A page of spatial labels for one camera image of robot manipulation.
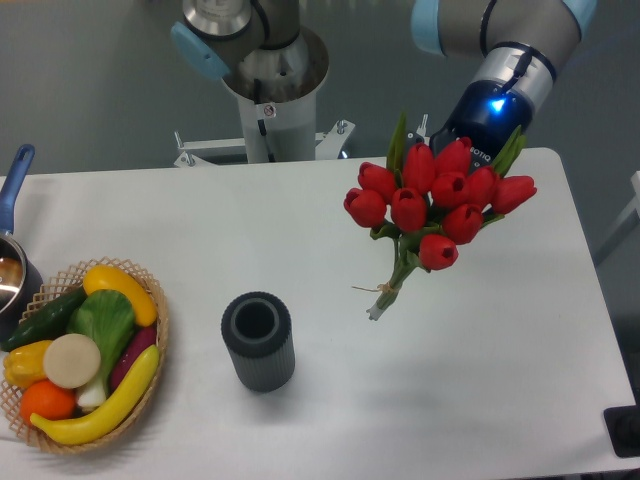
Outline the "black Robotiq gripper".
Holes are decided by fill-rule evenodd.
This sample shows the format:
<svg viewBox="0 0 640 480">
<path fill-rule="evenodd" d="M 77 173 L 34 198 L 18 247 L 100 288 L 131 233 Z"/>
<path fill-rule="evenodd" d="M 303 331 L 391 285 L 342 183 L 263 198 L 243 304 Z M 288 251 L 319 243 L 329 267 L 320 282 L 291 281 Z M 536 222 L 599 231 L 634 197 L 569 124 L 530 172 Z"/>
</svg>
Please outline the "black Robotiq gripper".
<svg viewBox="0 0 640 480">
<path fill-rule="evenodd" d="M 496 81 L 471 83 L 444 126 L 433 134 L 429 147 L 434 155 L 457 139 L 471 141 L 469 172 L 492 165 L 513 131 L 530 125 L 534 110 L 524 95 L 504 90 Z"/>
</svg>

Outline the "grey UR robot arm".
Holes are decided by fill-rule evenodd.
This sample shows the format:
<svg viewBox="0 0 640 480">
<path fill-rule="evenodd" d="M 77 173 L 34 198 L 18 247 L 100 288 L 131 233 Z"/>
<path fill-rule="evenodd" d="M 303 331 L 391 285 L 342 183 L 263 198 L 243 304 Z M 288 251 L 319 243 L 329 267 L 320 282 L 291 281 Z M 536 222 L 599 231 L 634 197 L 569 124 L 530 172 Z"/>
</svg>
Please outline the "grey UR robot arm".
<svg viewBox="0 0 640 480">
<path fill-rule="evenodd" d="M 525 130 L 581 42 L 593 1 L 418 1 L 415 45 L 436 55 L 479 55 L 482 64 L 436 133 L 403 133 L 440 153 L 468 137 L 474 167 L 492 165 L 515 130 Z M 335 158 L 339 131 L 316 137 L 316 95 L 329 67 L 296 1 L 186 1 L 171 38 L 201 76 L 235 96 L 251 163 Z"/>
</svg>

